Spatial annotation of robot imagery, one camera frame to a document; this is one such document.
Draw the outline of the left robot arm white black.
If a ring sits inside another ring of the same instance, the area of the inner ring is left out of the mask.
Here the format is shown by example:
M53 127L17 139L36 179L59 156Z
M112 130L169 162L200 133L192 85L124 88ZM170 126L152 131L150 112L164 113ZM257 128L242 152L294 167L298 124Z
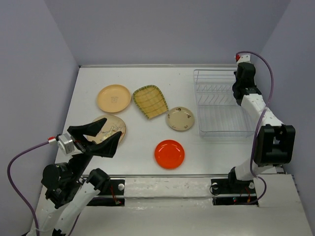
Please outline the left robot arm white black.
M50 144L71 158L68 162L47 165L42 173L42 185L46 188L45 203L39 210L37 219L28 235L65 236L70 226L85 206L97 195L108 191L110 176L100 168L90 172L81 183L80 178L94 156L114 157L119 139L118 131L97 144L86 137L95 137L107 122L101 118L81 126L70 126L65 134L49 138Z

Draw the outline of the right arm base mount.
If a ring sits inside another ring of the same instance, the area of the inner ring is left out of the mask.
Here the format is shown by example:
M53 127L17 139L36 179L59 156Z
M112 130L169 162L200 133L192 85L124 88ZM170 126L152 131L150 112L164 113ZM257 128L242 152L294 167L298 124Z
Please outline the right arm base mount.
M209 190L214 206L257 205L253 180L231 183L228 178L212 178Z

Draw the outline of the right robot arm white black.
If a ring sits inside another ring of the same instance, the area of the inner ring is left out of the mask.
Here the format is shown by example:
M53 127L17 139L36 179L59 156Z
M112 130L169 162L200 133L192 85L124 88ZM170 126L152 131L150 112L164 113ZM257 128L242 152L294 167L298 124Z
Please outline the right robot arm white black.
M227 189L237 193L262 172L292 160L296 130L285 125L269 108L254 82L256 69L250 62L239 62L232 86L233 96L256 124L250 158L231 169Z

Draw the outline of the beige painted plate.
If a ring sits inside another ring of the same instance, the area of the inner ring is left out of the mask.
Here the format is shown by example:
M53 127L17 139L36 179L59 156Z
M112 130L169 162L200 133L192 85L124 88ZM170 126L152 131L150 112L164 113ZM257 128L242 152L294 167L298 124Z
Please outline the beige painted plate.
M93 136L87 136L88 141L94 141L97 144L101 143L102 141L106 140L109 138L111 135L121 131L122 134L119 139L119 143L124 139L124 136L126 134L126 124L125 122L114 115L102 115L93 120L93 122L98 121L102 118L106 118L107 121L103 125L102 129L98 132L98 134L93 137Z

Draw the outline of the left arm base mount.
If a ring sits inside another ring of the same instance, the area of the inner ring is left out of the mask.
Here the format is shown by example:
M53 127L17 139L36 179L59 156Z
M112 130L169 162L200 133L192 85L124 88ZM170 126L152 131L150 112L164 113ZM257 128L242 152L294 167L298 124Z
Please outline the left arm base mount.
M89 207L123 207L125 205L125 179L112 178L108 187L101 190L88 204Z

